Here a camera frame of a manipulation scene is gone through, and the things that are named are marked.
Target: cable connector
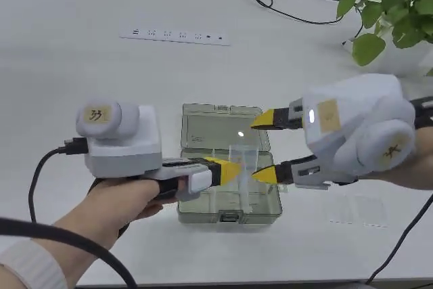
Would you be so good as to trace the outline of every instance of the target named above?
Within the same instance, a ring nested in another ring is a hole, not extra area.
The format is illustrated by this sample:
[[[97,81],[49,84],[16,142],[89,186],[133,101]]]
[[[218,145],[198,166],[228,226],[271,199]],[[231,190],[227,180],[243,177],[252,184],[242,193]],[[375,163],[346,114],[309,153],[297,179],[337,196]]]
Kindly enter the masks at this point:
[[[66,155],[87,154],[89,152],[87,138],[84,137],[65,140],[64,144],[65,146],[62,148],[62,153]]]

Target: handwritten number label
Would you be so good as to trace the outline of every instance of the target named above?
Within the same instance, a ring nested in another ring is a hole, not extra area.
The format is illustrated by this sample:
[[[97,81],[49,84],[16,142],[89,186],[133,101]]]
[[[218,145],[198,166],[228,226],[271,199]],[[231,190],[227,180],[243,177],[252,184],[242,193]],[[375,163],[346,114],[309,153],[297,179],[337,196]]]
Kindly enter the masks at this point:
[[[88,106],[84,111],[84,121],[87,123],[109,123],[111,121],[111,106]]]

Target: white table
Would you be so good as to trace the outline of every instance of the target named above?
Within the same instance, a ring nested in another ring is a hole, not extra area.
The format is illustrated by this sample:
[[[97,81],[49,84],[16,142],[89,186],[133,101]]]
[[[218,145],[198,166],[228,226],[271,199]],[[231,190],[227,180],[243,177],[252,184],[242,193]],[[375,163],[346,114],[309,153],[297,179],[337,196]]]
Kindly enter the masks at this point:
[[[329,20],[336,4],[275,0],[282,10]],[[259,8],[251,0],[0,0],[0,212],[28,219],[27,190],[44,153],[75,135],[76,109],[109,96],[157,107],[165,156],[180,151],[183,103],[287,105],[310,85],[355,76],[340,43],[359,27],[351,14],[335,26],[312,26]],[[118,38],[149,26],[225,31],[230,47]],[[416,95],[417,83],[408,88]],[[275,161],[308,154],[302,132],[271,132]],[[78,156],[52,158],[35,202],[52,223],[86,194],[92,177]],[[388,256],[429,192],[360,181],[328,192],[290,188],[283,215],[264,229],[188,226],[175,207],[134,223],[113,253],[139,284],[305,282],[362,279]],[[331,223],[333,199],[375,198],[387,227]],[[429,211],[378,278],[433,278]],[[0,249],[16,239],[0,238]],[[101,262],[80,285],[117,285]]]

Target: white sleeve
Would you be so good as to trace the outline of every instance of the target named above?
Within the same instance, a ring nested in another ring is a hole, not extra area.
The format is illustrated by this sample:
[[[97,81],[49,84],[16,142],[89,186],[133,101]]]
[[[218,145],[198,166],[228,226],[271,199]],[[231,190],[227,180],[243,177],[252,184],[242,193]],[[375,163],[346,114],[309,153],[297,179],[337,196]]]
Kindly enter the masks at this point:
[[[27,289],[68,289],[62,269],[52,255],[32,240],[22,240],[0,253],[0,265]]]

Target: white device housing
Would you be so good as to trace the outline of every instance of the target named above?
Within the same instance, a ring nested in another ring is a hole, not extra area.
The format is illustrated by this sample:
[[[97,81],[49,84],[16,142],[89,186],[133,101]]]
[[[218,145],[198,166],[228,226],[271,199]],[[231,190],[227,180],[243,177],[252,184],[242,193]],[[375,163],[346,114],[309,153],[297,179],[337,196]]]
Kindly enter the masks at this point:
[[[92,120],[96,112],[103,118]],[[129,177],[162,166],[161,138],[153,106],[92,101],[80,109],[76,130],[87,137],[85,164],[93,176]]]
[[[306,144],[334,171],[385,171],[414,151],[415,109],[395,76],[364,74],[312,88],[302,107]]]

